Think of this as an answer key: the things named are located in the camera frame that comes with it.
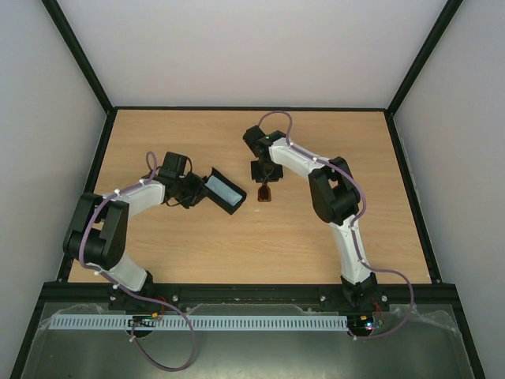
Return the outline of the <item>brown sunglasses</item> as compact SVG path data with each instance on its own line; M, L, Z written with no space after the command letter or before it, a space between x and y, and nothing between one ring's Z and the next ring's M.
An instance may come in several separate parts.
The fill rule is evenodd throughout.
M260 203L271 202L271 189L267 182L263 182L257 191L257 200Z

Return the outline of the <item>light blue cleaning cloth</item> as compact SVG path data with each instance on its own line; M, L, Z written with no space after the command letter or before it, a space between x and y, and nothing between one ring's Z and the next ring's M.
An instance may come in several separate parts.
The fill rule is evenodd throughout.
M242 199L241 194L214 175L208 179L206 187L231 206L235 206Z

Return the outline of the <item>black glasses case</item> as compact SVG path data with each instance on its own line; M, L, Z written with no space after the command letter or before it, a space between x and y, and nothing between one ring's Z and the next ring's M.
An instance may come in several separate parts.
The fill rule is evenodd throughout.
M215 167L204 183L205 193L215 204L229 215L233 215L244 203L247 193L226 178Z

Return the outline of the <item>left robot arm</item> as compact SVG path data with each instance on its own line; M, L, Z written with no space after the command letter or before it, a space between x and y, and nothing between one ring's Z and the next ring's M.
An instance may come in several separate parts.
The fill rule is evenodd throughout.
M187 156L167 152L161 165L154 152L146 154L149 172L124 189L103 195L83 193L63 240L66 256L82 268L113 284L113 291L149 302L154 299L153 276L141 268L125 251L131 218L159 205L190 208L206 195L207 176L193 173Z

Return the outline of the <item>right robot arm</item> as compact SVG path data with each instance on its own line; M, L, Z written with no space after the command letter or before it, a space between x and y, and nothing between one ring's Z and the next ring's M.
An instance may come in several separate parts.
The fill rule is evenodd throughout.
M351 182L347 162L337 157L317 156L288 140L281 131L264 133L259 126L247 129L243 141L256 157L251 162L252 179L260 183L258 201L271 200L269 182L277 182L287 168L308 181L312 208L327 223L340 254L342 293L346 304L356 310L372 299L376 275L368 268L358 222L361 195Z

